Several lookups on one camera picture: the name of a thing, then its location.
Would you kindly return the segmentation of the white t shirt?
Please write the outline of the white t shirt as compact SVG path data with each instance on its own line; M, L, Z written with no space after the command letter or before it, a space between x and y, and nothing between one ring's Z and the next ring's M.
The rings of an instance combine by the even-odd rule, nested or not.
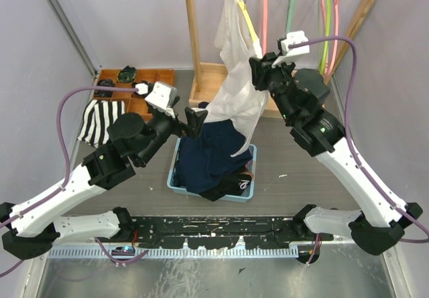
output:
M206 123L230 120L245 137L237 156L247 150L259 118L269 100L268 91L257 91L252 84L251 57L262 58L261 45L253 43L238 5L239 0L225 0L214 39L227 69L227 77L206 110Z

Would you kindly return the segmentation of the navy blue t shirt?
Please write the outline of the navy blue t shirt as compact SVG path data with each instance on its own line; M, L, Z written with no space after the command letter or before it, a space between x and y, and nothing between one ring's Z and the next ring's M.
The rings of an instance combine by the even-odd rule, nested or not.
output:
M252 160L250 151L234 156L244 143L244 135L230 120L204 124L198 138L180 140L178 185L199 195L217 186L224 175L245 171L245 165Z

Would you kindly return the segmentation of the pink plastic hanger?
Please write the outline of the pink plastic hanger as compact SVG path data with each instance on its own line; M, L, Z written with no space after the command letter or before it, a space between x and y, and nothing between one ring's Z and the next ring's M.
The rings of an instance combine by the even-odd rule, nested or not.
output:
M332 35L338 36L339 35L339 4L340 4L340 2L341 2L341 0L332 0L332 23L331 23L331 34L330 34L330 36L332 36ZM339 46L339 42L336 40L333 41L332 51L330 51L330 44L329 44L327 71L326 71L325 75L322 75L326 82L328 81L328 77L333 72L333 67L334 67L334 62L336 61L336 54L337 54L338 46ZM322 47L319 49L319 61L320 61L321 50L322 50Z

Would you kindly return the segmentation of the yellow hanger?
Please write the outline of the yellow hanger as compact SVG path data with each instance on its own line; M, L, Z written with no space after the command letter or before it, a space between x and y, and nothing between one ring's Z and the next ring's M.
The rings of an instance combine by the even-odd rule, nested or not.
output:
M252 42L259 44L259 38L258 38L258 36L256 34L256 31L254 29L252 20L250 18L249 12L247 10L246 0L239 0L238 5L239 5L239 8L242 11L242 14L243 14L243 17L244 17L244 20L245 20L245 24L247 25L249 36L250 36Z

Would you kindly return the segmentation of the black printed t shirt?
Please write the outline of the black printed t shirt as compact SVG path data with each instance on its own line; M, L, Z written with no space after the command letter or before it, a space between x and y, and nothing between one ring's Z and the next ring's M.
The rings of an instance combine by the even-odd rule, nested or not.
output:
M241 196L253 181L250 171L238 171L224 175L219 184L209 190L200 192L199 196L215 202L225 196Z

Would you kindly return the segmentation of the salmon pink hanger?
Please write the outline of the salmon pink hanger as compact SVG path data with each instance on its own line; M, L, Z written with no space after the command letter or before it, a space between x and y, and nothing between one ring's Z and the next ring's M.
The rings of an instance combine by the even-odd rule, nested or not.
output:
M259 40L262 54L267 51L268 0L260 0Z

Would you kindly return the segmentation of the mint green hanger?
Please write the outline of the mint green hanger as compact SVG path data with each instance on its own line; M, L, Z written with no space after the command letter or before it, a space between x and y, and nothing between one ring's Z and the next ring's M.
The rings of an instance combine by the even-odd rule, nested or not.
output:
M290 33L292 30L292 24L294 20L294 11L295 11L296 0L288 0L288 10L286 15L286 26L285 32Z

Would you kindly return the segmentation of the lime green hanger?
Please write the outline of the lime green hanger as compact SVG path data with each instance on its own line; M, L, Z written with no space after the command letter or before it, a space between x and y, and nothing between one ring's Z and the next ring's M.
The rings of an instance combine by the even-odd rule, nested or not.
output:
M331 34L331 23L332 23L332 0L319 0L318 8L320 11L320 20L322 22L323 36L329 37ZM327 41L322 43L322 50L319 61L319 72L322 75L326 74L327 62L328 62L328 47Z

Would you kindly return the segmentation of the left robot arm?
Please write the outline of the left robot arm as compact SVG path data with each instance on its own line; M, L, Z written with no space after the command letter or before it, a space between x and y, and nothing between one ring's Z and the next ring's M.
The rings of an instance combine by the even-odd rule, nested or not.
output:
M185 123L176 113L156 111L149 122L136 113L121 115L107 129L108 143L87 155L68 179L24 203L1 205L1 221L8 229L1 237L3 248L28 260L62 243L92 238L130 240L135 224L126 208L89 216L66 213L133 177L134 169L145 167L171 135L198 137L207 114L207 110L187 107Z

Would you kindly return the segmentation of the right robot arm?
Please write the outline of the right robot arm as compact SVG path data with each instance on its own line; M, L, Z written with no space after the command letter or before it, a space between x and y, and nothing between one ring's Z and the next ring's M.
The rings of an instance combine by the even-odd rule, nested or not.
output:
M398 210L412 218L422 215L417 203L406 203L391 190L384 198L368 180L372 169L357 161L346 140L343 124L324 107L330 93L318 70L295 70L294 64L276 65L277 56L251 57L251 82L256 90L272 97L294 141L328 168L342 183L359 209L342 211L308 204L294 217L294 232L301 240L315 234L351 238L368 254L380 255L396 245L411 224Z

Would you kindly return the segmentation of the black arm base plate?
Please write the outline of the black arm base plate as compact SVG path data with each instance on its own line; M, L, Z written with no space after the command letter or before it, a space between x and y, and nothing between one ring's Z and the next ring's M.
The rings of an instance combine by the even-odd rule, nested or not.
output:
M139 248L196 250L234 248L240 240L245 249L288 248L292 242L313 242L315 233L298 232L294 221L284 217L134 216L131 231L121 239L101 238L104 243L131 242Z

